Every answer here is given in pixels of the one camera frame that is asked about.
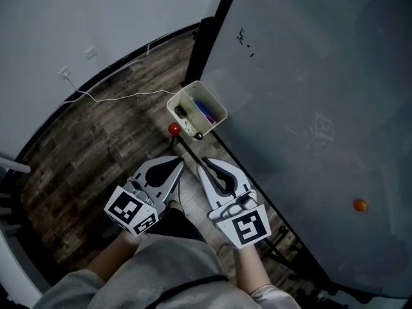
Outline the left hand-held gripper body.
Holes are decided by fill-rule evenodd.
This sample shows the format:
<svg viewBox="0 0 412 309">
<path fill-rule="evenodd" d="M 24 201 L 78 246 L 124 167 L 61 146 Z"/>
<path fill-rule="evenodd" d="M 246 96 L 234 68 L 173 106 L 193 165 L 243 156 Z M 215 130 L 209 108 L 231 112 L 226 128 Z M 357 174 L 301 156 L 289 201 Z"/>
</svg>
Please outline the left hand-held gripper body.
<svg viewBox="0 0 412 309">
<path fill-rule="evenodd" d="M 124 231 L 139 236 L 159 222 L 165 199 L 164 185 L 130 177 L 116 187 L 104 212 Z"/>
</svg>

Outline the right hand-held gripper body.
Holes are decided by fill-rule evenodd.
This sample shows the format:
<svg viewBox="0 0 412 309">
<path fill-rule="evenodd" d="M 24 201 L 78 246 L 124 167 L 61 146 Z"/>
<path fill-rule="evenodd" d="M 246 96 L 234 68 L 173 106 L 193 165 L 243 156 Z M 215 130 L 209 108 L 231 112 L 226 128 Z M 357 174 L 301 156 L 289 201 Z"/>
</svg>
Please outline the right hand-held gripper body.
<svg viewBox="0 0 412 309">
<path fill-rule="evenodd" d="M 256 200 L 256 191 L 251 189 L 208 214 L 233 247 L 245 248 L 270 235 L 265 206 Z"/>
</svg>

